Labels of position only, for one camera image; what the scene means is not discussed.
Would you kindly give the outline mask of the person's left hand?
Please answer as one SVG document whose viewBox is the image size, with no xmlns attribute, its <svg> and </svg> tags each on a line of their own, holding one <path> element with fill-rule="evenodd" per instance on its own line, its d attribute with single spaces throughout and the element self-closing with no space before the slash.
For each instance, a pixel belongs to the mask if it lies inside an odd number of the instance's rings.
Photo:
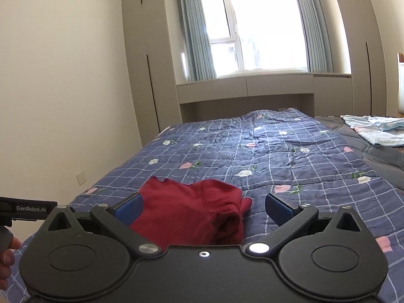
<svg viewBox="0 0 404 303">
<path fill-rule="evenodd" d="M 4 252 L 1 252 L 0 288 L 2 291 L 5 291 L 8 288 L 8 279 L 12 274 L 11 266 L 13 266 L 13 264 L 15 263 L 14 251 L 19 250 L 21 247 L 21 241 L 14 237 L 8 249 Z"/>
</svg>

